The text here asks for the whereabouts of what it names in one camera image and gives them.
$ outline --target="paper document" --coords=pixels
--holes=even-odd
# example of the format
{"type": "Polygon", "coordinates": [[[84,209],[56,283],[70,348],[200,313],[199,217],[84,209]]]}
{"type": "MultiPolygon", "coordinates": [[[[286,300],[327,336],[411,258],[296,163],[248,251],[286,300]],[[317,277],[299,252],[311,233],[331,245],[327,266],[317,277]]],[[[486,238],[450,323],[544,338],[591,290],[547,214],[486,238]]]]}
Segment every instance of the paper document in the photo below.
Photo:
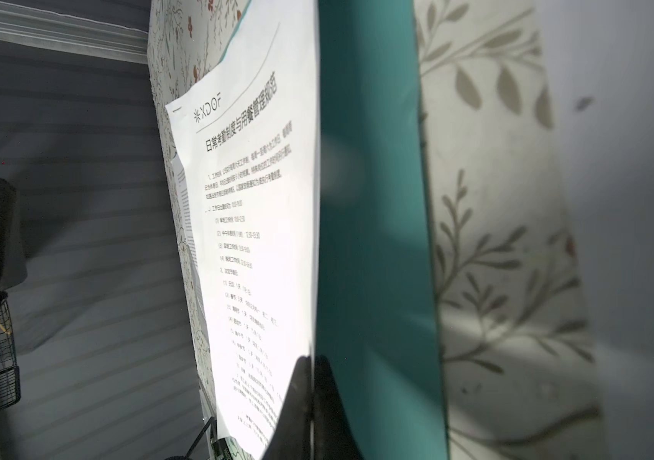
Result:
{"type": "Polygon", "coordinates": [[[314,1],[251,0],[220,65],[166,106],[209,330],[217,434],[255,458],[297,358],[314,347],[316,14],[314,1]]]}

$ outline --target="wall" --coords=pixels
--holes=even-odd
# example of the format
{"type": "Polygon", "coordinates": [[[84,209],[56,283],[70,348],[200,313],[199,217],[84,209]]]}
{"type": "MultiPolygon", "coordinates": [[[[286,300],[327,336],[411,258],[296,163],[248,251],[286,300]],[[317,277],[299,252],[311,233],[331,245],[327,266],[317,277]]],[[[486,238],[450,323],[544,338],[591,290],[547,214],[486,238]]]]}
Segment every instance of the wall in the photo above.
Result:
{"type": "Polygon", "coordinates": [[[414,0],[453,460],[605,459],[533,0],[414,0]]]}
{"type": "Polygon", "coordinates": [[[93,19],[148,32],[148,0],[10,0],[8,3],[93,19]]]}
{"type": "Polygon", "coordinates": [[[0,177],[28,256],[5,457],[181,455],[202,408],[146,67],[0,42],[0,177]]]}
{"type": "Polygon", "coordinates": [[[539,12],[610,449],[654,458],[654,2],[539,12]]]}

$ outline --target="gray surface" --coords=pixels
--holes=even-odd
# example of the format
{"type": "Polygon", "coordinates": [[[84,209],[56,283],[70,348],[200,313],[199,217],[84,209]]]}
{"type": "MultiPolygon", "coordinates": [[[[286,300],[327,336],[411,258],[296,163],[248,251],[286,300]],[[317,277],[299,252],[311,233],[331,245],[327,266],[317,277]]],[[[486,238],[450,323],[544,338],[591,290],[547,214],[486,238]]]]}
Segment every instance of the gray surface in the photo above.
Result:
{"type": "Polygon", "coordinates": [[[150,0],[6,0],[8,3],[55,11],[148,32],[150,0]]]}
{"type": "Polygon", "coordinates": [[[610,450],[654,458],[654,2],[537,5],[610,450]]]}
{"type": "Polygon", "coordinates": [[[186,452],[202,413],[148,69],[0,42],[0,177],[28,256],[5,458],[186,452]]]}

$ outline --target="teal cardboard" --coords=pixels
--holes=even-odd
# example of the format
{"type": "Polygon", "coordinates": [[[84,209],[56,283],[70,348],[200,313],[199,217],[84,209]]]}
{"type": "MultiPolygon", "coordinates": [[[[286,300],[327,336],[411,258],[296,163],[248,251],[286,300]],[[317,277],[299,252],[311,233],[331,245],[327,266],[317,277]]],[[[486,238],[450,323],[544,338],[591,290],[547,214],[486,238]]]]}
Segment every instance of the teal cardboard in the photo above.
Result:
{"type": "Polygon", "coordinates": [[[322,138],[343,145],[359,192],[322,195],[317,353],[366,460],[448,458],[412,2],[319,13],[322,138]]]}

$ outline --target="white molding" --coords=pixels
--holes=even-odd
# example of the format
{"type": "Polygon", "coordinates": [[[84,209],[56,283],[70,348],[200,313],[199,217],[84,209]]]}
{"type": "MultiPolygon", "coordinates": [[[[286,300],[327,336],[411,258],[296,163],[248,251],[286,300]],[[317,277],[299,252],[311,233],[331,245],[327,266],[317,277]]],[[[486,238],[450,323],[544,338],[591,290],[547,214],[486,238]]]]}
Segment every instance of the white molding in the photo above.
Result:
{"type": "Polygon", "coordinates": [[[148,33],[0,2],[0,40],[99,58],[147,63],[148,33]]]}

